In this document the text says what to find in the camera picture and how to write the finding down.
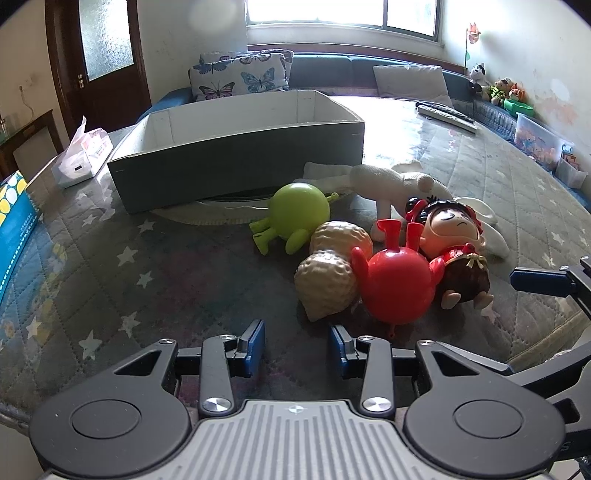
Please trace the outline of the red round rubber toy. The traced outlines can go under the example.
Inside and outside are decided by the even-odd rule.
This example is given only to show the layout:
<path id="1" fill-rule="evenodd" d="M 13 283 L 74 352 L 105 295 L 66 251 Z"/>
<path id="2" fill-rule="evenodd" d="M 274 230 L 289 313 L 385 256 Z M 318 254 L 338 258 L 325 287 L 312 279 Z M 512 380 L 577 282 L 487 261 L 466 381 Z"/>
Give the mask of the red round rubber toy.
<path id="1" fill-rule="evenodd" d="M 402 222 L 383 219 L 378 228 L 386 234 L 386 248 L 368 259 L 353 247 L 351 266 L 356 275 L 363 305 L 385 323 L 408 324 L 423 316 L 435 298 L 444 277 L 445 262 L 428 260 L 419 252 L 424 226 L 407 224 L 406 244 L 399 244 Z"/>

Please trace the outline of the girl doll red dress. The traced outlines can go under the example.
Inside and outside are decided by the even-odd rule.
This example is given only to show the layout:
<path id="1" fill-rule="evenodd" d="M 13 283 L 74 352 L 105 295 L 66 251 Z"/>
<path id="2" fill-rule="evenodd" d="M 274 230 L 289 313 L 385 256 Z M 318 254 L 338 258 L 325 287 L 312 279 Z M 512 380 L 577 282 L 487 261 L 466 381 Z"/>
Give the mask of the girl doll red dress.
<path id="1" fill-rule="evenodd" d="M 436 297 L 444 310 L 472 302 L 482 310 L 494 296 L 489 292 L 488 261 L 481 222 L 475 211 L 454 200 L 430 202 L 413 197 L 406 204 L 405 219 L 423 225 L 421 252 L 430 260 L 444 262 L 444 276 Z"/>

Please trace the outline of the green round rubber toy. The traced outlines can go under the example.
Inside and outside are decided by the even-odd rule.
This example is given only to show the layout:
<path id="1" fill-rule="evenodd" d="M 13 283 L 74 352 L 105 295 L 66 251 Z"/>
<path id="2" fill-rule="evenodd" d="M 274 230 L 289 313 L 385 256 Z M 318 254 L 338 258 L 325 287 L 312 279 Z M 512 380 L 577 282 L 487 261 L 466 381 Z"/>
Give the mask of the green round rubber toy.
<path id="1" fill-rule="evenodd" d="M 270 242 L 276 238 L 286 242 L 284 250 L 288 255 L 297 253 L 318 226 L 329 221 L 331 203 L 338 198 L 337 192 L 325 195 L 314 185 L 303 182 L 281 187 L 270 198 L 266 217 L 249 224 L 259 253 L 266 255 Z"/>

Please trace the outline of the white plush rabbit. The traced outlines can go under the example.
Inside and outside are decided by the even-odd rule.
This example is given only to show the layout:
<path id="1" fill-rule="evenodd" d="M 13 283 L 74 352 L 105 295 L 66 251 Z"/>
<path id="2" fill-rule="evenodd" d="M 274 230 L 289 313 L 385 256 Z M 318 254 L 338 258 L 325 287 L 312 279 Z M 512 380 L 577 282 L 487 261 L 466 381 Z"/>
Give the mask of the white plush rabbit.
<path id="1" fill-rule="evenodd" d="M 376 202 L 377 220 L 390 219 L 393 209 L 404 217 L 407 201 L 411 197 L 430 201 L 458 201 L 476 212 L 484 229 L 487 242 L 485 250 L 500 258 L 509 256 L 506 240 L 494 228 L 498 223 L 497 216 L 488 204 L 476 198 L 454 197 L 434 177 L 421 171 L 407 171 L 407 167 L 421 167 L 420 162 L 397 167 L 404 171 L 367 164 L 349 166 L 307 162 L 304 165 L 304 177 L 297 181 L 314 185 L 324 193 L 352 191 L 360 197 L 373 200 Z"/>

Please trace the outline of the small clear container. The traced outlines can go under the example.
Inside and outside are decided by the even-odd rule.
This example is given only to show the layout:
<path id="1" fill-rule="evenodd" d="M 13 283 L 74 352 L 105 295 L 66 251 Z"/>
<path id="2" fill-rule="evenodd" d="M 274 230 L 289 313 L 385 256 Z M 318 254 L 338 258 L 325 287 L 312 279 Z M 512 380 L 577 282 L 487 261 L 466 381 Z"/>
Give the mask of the small clear container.
<path id="1" fill-rule="evenodd" d="M 566 160 L 560 159 L 555 170 L 555 176 L 567 187 L 581 189 L 588 173 L 578 170 Z"/>

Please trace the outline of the clear plastic toy bin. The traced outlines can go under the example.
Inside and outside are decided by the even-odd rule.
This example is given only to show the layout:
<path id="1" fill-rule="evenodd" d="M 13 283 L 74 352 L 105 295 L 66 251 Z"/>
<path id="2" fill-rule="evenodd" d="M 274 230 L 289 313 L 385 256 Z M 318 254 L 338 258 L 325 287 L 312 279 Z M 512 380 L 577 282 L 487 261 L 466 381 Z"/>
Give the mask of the clear plastic toy bin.
<path id="1" fill-rule="evenodd" d="M 574 144 L 562 135 L 522 113 L 517 114 L 514 143 L 524 154 L 533 157 L 548 170 L 556 168 L 564 146 L 570 152 L 574 149 Z"/>

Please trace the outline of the round woven placemat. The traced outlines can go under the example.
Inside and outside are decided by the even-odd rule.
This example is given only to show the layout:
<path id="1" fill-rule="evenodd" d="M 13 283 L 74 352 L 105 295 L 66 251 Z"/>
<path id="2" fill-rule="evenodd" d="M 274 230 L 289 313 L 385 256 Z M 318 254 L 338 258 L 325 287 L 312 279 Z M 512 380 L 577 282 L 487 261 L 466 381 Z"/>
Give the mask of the round woven placemat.
<path id="1" fill-rule="evenodd" d="M 193 226 L 240 225 L 263 219 L 267 215 L 267 199 L 245 201 L 195 201 L 182 205 L 153 209 L 151 213 L 167 220 Z"/>

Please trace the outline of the grey star quilted tablecloth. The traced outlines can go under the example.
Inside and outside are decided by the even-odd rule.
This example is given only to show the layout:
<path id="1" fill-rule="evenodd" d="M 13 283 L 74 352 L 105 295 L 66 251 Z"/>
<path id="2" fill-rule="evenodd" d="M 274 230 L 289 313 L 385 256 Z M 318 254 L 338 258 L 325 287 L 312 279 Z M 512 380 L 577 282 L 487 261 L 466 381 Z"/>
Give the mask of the grey star quilted tablecloth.
<path id="1" fill-rule="evenodd" d="M 361 305 L 342 315 L 355 334 L 400 347 L 436 339 L 506 362 L 567 321 L 573 307 L 527 299 L 509 275 L 517 266 L 557 268 L 590 251 L 590 216 L 549 173 L 487 129 L 470 134 L 424 118 L 411 103 L 348 97 L 366 123 L 371 164 L 417 159 L 456 196 L 485 201 L 510 249 L 491 258 L 494 301 L 433 309 L 397 329 Z M 46 398 L 169 337 L 194 346 L 266 322 L 259 378 L 238 397 L 329 399 L 352 395 L 325 363 L 325 324 L 297 301 L 300 255 L 281 241 L 262 255 L 246 225 L 193 226 L 131 215 L 107 172 L 61 189 L 49 172 L 29 192 L 41 218 L 1 304 L 1 420 L 25 429 Z"/>

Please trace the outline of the grey remote control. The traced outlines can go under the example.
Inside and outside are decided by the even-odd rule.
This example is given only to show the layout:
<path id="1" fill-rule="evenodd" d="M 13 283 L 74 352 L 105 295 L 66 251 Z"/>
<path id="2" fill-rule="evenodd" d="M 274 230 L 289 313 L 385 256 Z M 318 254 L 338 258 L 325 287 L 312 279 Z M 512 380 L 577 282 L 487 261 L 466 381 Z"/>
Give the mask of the grey remote control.
<path id="1" fill-rule="evenodd" d="M 472 134 L 476 134 L 478 132 L 478 126 L 474 122 L 463 120 L 461 118 L 458 118 L 457 116 L 425 105 L 418 105 L 416 109 L 419 114 L 429 117 L 431 119 L 435 119 L 447 123 L 449 125 L 454 125 Z"/>

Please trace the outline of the green toy tub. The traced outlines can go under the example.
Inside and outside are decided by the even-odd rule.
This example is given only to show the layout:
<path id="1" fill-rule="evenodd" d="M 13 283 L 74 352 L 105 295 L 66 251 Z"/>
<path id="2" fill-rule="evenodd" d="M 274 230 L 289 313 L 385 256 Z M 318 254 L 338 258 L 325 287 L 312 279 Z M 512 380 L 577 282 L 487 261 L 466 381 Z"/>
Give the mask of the green toy tub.
<path id="1" fill-rule="evenodd" d="M 508 98 L 503 101 L 503 108 L 514 117 L 516 117 L 518 114 L 533 117 L 535 114 L 534 108 L 532 106 Z"/>

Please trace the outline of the brown plush toy group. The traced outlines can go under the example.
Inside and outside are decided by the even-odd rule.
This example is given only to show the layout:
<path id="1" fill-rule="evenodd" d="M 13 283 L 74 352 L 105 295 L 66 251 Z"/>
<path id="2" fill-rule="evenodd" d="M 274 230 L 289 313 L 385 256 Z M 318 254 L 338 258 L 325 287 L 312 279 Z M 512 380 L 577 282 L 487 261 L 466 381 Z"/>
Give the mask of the brown plush toy group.
<path id="1" fill-rule="evenodd" d="M 525 90 L 510 78 L 497 80 L 489 88 L 490 101 L 496 106 L 502 106 L 505 100 L 523 102 L 526 98 Z"/>

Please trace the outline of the black remote control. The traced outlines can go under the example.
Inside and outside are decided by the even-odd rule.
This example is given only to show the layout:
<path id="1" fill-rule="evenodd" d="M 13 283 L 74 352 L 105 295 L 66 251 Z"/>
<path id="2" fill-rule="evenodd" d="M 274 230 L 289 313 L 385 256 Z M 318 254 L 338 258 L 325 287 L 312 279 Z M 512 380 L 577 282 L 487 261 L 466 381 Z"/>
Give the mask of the black remote control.
<path id="1" fill-rule="evenodd" d="M 441 112 L 445 112 L 447 114 L 450 114 L 454 117 L 457 117 L 459 119 L 462 119 L 464 121 L 468 121 L 471 123 L 474 123 L 475 120 L 469 116 L 467 116 L 466 114 L 452 108 L 449 107 L 447 105 L 444 104 L 440 104 L 440 103 L 434 103 L 434 102 L 425 102 L 425 101 L 417 101 L 416 102 L 416 107 L 418 108 L 419 106 L 424 106 L 424 107 L 429 107 L 429 108 L 433 108 L 435 110 L 441 111 Z"/>

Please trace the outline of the grey cardboard box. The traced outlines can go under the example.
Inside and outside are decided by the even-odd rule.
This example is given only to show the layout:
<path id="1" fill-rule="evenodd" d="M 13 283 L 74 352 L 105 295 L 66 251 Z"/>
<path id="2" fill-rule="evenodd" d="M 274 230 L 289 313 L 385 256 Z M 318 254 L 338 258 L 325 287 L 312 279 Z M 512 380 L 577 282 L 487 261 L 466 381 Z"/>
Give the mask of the grey cardboard box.
<path id="1" fill-rule="evenodd" d="M 107 166 L 130 214 L 229 194 L 270 192 L 308 162 L 356 166 L 366 124 L 315 90 L 194 102 L 150 113 Z"/>

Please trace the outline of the black white plush toy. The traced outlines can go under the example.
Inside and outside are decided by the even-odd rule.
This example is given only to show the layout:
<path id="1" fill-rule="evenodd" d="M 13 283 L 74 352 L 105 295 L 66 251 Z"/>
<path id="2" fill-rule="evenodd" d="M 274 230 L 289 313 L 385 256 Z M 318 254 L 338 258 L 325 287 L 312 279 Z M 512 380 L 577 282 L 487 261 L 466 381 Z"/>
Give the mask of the black white plush toy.
<path id="1" fill-rule="evenodd" d="M 486 68 L 484 63 L 475 65 L 469 73 L 474 95 L 483 101 L 490 100 L 490 85 L 486 79 Z"/>

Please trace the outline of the grey plain pillow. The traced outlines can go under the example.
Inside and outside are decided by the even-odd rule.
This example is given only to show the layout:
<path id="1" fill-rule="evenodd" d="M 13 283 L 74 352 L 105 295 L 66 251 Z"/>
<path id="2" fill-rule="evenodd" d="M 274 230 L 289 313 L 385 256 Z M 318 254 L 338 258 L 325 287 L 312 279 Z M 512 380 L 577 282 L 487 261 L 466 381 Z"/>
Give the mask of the grey plain pillow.
<path id="1" fill-rule="evenodd" d="M 453 106 L 440 66 L 411 64 L 374 66 L 373 71 L 378 92 L 382 97 Z"/>

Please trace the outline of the tissue pack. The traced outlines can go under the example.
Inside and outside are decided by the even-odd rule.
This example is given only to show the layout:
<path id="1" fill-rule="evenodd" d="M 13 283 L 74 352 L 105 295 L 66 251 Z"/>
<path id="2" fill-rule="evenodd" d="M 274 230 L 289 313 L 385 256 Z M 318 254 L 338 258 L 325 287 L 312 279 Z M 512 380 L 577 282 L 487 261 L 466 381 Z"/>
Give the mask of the tissue pack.
<path id="1" fill-rule="evenodd" d="M 102 168 L 113 144 L 102 128 L 86 130 L 87 119 L 80 126 L 67 148 L 51 167 L 56 184 L 65 189 L 93 178 Z"/>

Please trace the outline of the orange pinwheel flower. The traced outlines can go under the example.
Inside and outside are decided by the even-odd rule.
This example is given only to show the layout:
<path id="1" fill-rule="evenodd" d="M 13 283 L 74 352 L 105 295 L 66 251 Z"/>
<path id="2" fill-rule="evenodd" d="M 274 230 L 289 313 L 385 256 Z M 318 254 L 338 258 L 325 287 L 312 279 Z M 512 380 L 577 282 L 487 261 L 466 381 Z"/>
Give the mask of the orange pinwheel flower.
<path id="1" fill-rule="evenodd" d="M 481 32 L 476 23 L 471 22 L 466 29 L 465 35 L 465 53 L 464 53 L 464 70 L 467 70 L 468 60 L 470 59 L 469 46 L 474 45 L 480 40 Z"/>

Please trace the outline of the blue yellow dotted box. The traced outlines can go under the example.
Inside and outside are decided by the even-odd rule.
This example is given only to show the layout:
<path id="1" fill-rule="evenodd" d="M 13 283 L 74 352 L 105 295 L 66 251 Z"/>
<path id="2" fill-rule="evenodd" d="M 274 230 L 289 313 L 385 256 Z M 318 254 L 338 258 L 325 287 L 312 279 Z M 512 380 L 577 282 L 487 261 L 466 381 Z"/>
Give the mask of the blue yellow dotted box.
<path id="1" fill-rule="evenodd" d="M 1 183 L 0 299 L 3 299 L 18 259 L 38 221 L 39 213 L 27 193 L 19 170 Z"/>

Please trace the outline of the butterfly print pillow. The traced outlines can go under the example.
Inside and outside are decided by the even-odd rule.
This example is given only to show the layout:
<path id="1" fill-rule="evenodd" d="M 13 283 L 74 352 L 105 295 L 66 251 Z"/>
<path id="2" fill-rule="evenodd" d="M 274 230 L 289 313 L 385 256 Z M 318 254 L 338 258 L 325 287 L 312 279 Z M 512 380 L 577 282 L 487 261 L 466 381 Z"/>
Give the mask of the butterfly print pillow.
<path id="1" fill-rule="evenodd" d="M 293 63 L 294 52 L 284 49 L 202 53 L 188 69 L 193 100 L 285 91 Z"/>

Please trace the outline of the blue sofa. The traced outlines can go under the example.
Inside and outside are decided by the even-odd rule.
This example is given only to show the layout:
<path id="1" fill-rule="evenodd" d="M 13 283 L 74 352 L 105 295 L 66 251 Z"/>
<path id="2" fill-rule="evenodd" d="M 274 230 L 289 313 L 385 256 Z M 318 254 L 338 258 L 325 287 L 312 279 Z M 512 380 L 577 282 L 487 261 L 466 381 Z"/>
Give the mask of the blue sofa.
<path id="1" fill-rule="evenodd" d="M 293 89 L 314 89 L 328 95 L 377 96 L 374 68 L 412 67 L 412 62 L 367 55 L 336 53 L 287 54 L 287 83 Z M 483 124 L 503 139 L 514 139 L 516 119 L 506 110 L 480 98 L 477 86 L 468 77 L 449 70 L 443 72 L 453 107 Z"/>

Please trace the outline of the window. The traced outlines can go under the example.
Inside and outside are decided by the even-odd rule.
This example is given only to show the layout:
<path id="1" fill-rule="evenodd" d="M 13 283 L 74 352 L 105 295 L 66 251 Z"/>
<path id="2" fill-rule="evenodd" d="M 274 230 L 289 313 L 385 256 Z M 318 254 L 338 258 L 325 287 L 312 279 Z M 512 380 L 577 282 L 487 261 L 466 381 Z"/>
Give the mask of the window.
<path id="1" fill-rule="evenodd" d="M 429 40 L 440 31 L 441 1 L 436 0 L 294 0 L 246 1 L 247 22 L 328 24 L 369 27 Z"/>

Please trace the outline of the dark wooden door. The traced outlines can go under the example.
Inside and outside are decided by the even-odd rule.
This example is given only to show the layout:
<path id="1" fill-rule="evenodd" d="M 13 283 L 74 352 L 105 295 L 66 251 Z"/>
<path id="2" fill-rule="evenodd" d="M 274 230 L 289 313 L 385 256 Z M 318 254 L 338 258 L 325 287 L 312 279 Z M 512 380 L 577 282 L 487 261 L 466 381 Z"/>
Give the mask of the dark wooden door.
<path id="1" fill-rule="evenodd" d="M 135 1 L 47 1 L 51 72 L 69 136 L 111 132 L 135 123 L 150 106 Z"/>

